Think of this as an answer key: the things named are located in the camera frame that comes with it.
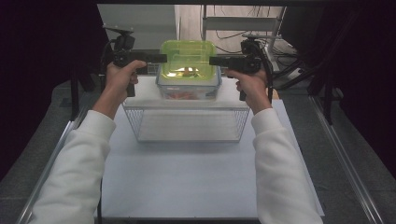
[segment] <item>metal frame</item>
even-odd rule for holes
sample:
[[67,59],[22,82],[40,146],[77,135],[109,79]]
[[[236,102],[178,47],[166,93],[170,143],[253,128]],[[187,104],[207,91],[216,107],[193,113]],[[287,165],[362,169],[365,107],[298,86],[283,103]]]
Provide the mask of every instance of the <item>metal frame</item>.
[[366,188],[363,181],[361,180],[361,177],[359,176],[358,171],[355,169],[355,166],[349,158],[346,149],[344,148],[340,138],[337,135],[337,132],[332,125],[328,124],[325,116],[321,113],[323,108],[321,106],[319,98],[309,96],[309,100],[311,101],[313,107],[317,112],[320,123],[323,126],[325,133],[329,137],[334,152],[337,155],[338,160],[340,161],[341,166],[346,173],[346,177],[348,178],[350,185],[354,189],[356,196],[358,197],[358,200],[361,203],[364,213],[366,214],[370,223],[384,223],[384,220],[379,214],[369,190]]
[[202,17],[202,39],[206,40],[206,31],[208,30],[221,30],[221,31],[265,31],[271,32],[268,38],[268,44],[265,46],[265,52],[269,61],[273,66],[274,72],[279,71],[279,66],[273,54],[275,40],[280,38],[277,33],[282,22],[283,15],[285,14],[285,7],[282,7],[276,18],[249,18],[249,17],[207,17],[206,7],[204,5],[204,14]]
[[64,147],[64,142],[69,135],[69,133],[73,130],[75,130],[79,124],[83,121],[85,115],[87,114],[88,110],[90,109],[90,105],[94,101],[94,93],[87,93],[84,92],[84,94],[81,97],[80,100],[80,105],[82,107],[78,111],[78,114],[76,115],[74,121],[69,121],[64,128],[64,132],[61,135],[61,138],[59,139],[58,143],[56,144],[55,149],[53,150],[51,156],[49,157],[49,161],[47,162],[46,167],[44,168],[43,173],[39,177],[37,183],[35,184],[35,188],[33,189],[26,205],[23,207],[21,214],[19,218],[17,219],[16,224],[27,224],[32,216],[32,209],[33,205],[35,204],[35,201],[38,198],[38,195],[40,193],[41,188],[43,187],[44,183],[46,182],[48,176],[50,175],[50,170],[52,169],[53,163],[55,163],[55,160],[61,151],[61,149]]

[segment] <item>transparent bin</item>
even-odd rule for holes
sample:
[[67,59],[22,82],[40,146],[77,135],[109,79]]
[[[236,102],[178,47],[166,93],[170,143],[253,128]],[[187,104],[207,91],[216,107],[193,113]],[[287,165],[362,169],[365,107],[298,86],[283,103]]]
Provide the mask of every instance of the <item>transparent bin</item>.
[[215,100],[221,85],[221,71],[216,67],[215,75],[208,80],[174,80],[159,75],[156,83],[161,96],[166,100]]
[[235,79],[223,78],[215,101],[164,100],[155,77],[139,77],[124,110],[139,142],[239,142],[249,108]]

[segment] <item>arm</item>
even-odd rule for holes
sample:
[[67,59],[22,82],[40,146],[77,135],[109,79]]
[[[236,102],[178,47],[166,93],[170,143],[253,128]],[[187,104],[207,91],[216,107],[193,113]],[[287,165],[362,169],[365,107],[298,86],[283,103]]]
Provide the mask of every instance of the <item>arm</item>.
[[280,123],[266,95],[265,73],[254,76],[227,70],[255,115],[251,121],[256,137],[257,209],[262,224],[322,223],[306,181],[304,167],[288,130]]
[[33,207],[31,223],[93,223],[100,198],[100,182],[113,121],[126,98],[128,83],[137,83],[134,70],[146,64],[134,61],[122,69],[107,67],[104,92],[78,129],[72,131],[59,153]]

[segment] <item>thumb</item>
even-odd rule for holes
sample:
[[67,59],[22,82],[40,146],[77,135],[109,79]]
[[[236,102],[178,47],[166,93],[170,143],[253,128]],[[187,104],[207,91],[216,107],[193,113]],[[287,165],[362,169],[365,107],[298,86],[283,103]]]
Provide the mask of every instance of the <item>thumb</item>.
[[143,61],[134,60],[131,63],[128,63],[125,67],[123,67],[122,70],[124,70],[128,73],[132,73],[132,72],[134,72],[134,70],[136,70],[136,68],[141,68],[146,65],[147,65],[147,63],[145,63]]
[[225,69],[224,74],[227,75],[228,77],[234,77],[238,80],[240,80],[241,78],[243,78],[245,76],[245,74],[237,72],[235,70],[231,70],[231,69]]

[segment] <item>metal rail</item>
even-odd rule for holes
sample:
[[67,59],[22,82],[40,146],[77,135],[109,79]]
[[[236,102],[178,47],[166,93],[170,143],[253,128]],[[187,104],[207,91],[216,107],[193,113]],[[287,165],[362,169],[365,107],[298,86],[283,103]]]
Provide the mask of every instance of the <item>metal rail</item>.
[[52,151],[51,156],[49,157],[49,161],[47,162],[46,167],[43,170],[43,173],[39,177],[37,183],[35,184],[35,188],[33,189],[27,203],[23,207],[20,216],[17,219],[16,224],[26,224],[29,222],[32,216],[32,209],[35,201],[38,198],[41,188],[43,187],[44,183],[46,182],[48,176],[50,175],[50,170],[52,168],[53,163],[55,163],[56,158],[58,157],[59,152],[64,147],[64,141],[67,138],[67,135],[73,130],[75,130],[79,124],[84,119],[85,115],[87,114],[88,110],[91,108],[92,101],[94,99],[94,93],[84,92],[80,100],[80,110],[78,115],[76,116],[74,121],[69,121],[64,128],[64,132],[61,135],[55,149]]
[[321,111],[323,110],[323,108],[321,106],[319,98],[315,96],[309,96],[309,99],[317,112],[320,123],[322,124],[325,133],[328,135],[329,140],[332,143],[334,152],[337,155],[338,160],[340,161],[341,166],[346,173],[346,177],[348,178],[349,183],[354,189],[356,196],[358,197],[358,200],[361,203],[364,213],[368,217],[370,223],[384,223],[384,220],[380,216],[369,190],[366,188],[363,181],[361,180],[361,177],[356,171],[351,159],[347,154],[346,149],[344,148],[340,138],[337,135],[337,132],[332,125],[328,124],[326,118],[322,114]]

